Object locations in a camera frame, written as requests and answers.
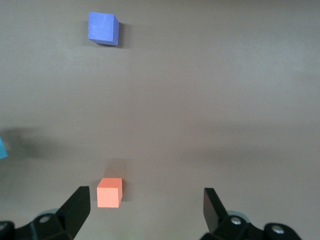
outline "cyan block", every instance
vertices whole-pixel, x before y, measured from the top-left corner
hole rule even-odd
[[[88,39],[96,44],[118,46],[119,21],[109,13],[89,12]]]
[[[0,137],[0,159],[3,159],[5,157],[8,157],[8,154]]]

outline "cube front face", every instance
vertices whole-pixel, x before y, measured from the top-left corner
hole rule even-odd
[[[119,21],[109,13],[89,12],[88,39],[96,44],[117,46],[119,42]]]
[[[6,157],[8,157],[8,154],[0,137],[0,159],[6,158]]]
[[[98,208],[118,208],[123,196],[122,178],[103,178],[96,193]]]

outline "silver bolt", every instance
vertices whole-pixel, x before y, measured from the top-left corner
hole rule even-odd
[[[5,229],[6,226],[7,226],[7,223],[6,223],[6,222],[0,224],[0,231],[3,230],[3,229]]]
[[[284,234],[285,233],[285,230],[282,227],[280,227],[279,225],[273,225],[272,230],[277,234]]]
[[[42,218],[40,218],[39,223],[43,224],[47,222],[49,219],[50,219],[50,216],[43,216]]]
[[[240,218],[234,216],[231,218],[231,222],[234,224],[234,225],[240,225],[241,224],[241,220]]]

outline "light blue object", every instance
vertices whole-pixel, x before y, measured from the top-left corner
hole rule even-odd
[[[118,46],[119,21],[109,13],[89,12],[88,39],[96,44]]]
[[[0,159],[4,159],[6,157],[8,157],[8,154],[0,137]]]

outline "blue cube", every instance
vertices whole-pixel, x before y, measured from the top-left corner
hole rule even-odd
[[[89,12],[88,39],[96,44],[118,46],[119,22],[109,13]]]
[[[0,159],[3,159],[5,157],[8,157],[8,154],[6,152],[5,146],[2,143],[1,137],[0,137]]]

